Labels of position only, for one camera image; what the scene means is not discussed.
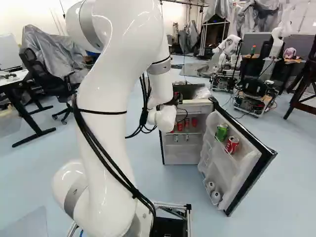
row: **white wall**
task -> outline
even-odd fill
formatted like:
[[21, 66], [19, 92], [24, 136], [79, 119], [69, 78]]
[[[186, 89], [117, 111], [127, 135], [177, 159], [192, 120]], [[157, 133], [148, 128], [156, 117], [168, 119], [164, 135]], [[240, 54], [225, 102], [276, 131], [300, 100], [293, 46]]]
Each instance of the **white wall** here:
[[[80, 0], [61, 0], [65, 12]], [[189, 6], [174, 2], [163, 2], [162, 13], [166, 34], [172, 34], [172, 24], [177, 22], [179, 30], [186, 24]], [[191, 7], [191, 20], [197, 20], [200, 29], [199, 7]], [[13, 33], [17, 43], [21, 43], [22, 28], [32, 24], [41, 30], [56, 35], [66, 35], [66, 25], [59, 0], [3, 0], [0, 6], [0, 35]]]
[[13, 33], [21, 43], [22, 29], [35, 25], [50, 34], [59, 34], [49, 9], [49, 0], [2, 0], [0, 6], [0, 35]]

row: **fridge door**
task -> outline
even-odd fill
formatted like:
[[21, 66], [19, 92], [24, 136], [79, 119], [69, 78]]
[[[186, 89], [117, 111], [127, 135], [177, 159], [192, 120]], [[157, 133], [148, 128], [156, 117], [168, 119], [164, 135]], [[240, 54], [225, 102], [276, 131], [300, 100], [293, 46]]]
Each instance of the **fridge door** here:
[[[221, 108], [214, 97], [210, 100], [213, 102], [214, 111], [206, 119], [198, 169], [204, 177], [204, 185], [214, 206], [230, 216], [277, 152], [265, 146]], [[227, 124], [229, 128], [224, 141], [215, 136], [220, 123]], [[239, 139], [239, 147], [232, 155], [226, 149], [230, 136]]]

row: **light blue floor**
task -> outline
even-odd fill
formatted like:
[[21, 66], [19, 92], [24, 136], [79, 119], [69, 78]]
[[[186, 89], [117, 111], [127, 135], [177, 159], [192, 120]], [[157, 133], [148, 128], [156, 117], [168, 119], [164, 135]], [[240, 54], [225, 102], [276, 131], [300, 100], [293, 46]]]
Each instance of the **light blue floor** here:
[[[173, 58], [177, 61], [174, 64], [181, 64], [181, 57]], [[172, 70], [174, 81], [183, 80], [179, 72]], [[208, 83], [207, 79], [186, 79], [192, 83]], [[222, 105], [229, 99], [223, 92], [214, 96]], [[239, 120], [279, 154], [232, 217], [227, 218], [213, 208], [196, 166], [162, 165], [158, 131], [126, 141], [139, 189], [154, 200], [191, 203], [195, 237], [313, 235], [316, 232], [316, 117], [294, 110], [287, 121], [283, 120], [290, 98], [290, 95], [279, 97], [277, 108], [263, 118], [244, 116]], [[72, 116], [67, 125], [52, 120], [51, 114], [64, 108], [55, 98], [43, 104], [53, 104], [54, 108], [34, 115], [34, 119], [41, 128], [55, 126], [57, 131], [13, 149], [14, 142], [32, 133], [23, 121], [20, 131], [0, 138], [0, 229], [44, 205], [49, 237], [64, 237], [71, 220], [54, 201], [50, 184], [62, 164], [79, 157], [75, 121]], [[137, 84], [128, 106], [128, 134], [137, 127], [141, 107], [142, 95]], [[242, 115], [233, 110], [231, 103], [225, 108], [234, 117]]]

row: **red can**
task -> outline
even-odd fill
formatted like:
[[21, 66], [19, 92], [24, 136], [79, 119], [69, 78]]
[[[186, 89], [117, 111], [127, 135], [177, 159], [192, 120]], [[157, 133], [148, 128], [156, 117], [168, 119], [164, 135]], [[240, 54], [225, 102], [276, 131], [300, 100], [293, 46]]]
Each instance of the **red can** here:
[[184, 120], [184, 129], [189, 129], [190, 128], [190, 119], [186, 118]]
[[238, 149], [238, 147], [239, 147], [239, 139], [234, 136], [230, 136], [228, 138], [228, 141], [225, 147], [226, 152], [233, 155]]
[[183, 130], [183, 122], [178, 122], [178, 131], [181, 132]]
[[191, 121], [192, 121], [192, 127], [196, 127], [198, 125], [197, 118], [192, 118]]

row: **white desk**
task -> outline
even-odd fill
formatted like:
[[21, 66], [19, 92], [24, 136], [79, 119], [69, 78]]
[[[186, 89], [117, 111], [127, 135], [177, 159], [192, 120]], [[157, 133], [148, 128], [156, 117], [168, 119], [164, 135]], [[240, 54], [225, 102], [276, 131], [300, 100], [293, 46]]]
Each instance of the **white desk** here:
[[5, 85], [9, 85], [12, 83], [16, 83], [16, 82], [21, 82], [21, 81], [23, 81], [23, 79], [25, 78], [25, 76], [28, 73], [29, 73], [29, 71], [27, 69], [11, 73], [11, 74], [16, 74], [16, 77], [9, 78], [9, 79], [5, 79], [5, 78], [0, 79], [0, 87], [5, 86]]
[[38, 110], [28, 113], [22, 103], [20, 102], [20, 99], [16, 97], [14, 93], [15, 88], [20, 88], [20, 83], [26, 84], [26, 90], [28, 93], [30, 93], [30, 96], [32, 96], [32, 90], [30, 89], [29, 85], [27, 83], [24, 83], [24, 78], [27, 76], [29, 79], [32, 78], [32, 76], [29, 74], [28, 70], [21, 70], [17, 72], [13, 72], [12, 74], [16, 74], [16, 77], [9, 78], [9, 79], [0, 79], [0, 92], [4, 92], [7, 98], [10, 100], [12, 105], [16, 108], [16, 110], [19, 112], [20, 116], [28, 123], [28, 125], [34, 130], [35, 134], [27, 137], [17, 143], [14, 143], [12, 147], [17, 147], [19, 145], [22, 145], [24, 143], [27, 143], [29, 141], [32, 141], [38, 137], [41, 137], [43, 135], [46, 135], [50, 132], [53, 132], [56, 130], [56, 128], [50, 128], [47, 130], [41, 130], [40, 127], [36, 124], [36, 122], [33, 120], [30, 114], [34, 114], [46, 109], [52, 108], [52, 106], [48, 107], [42, 107], [41, 104], [35, 100], [36, 105], [39, 107]]

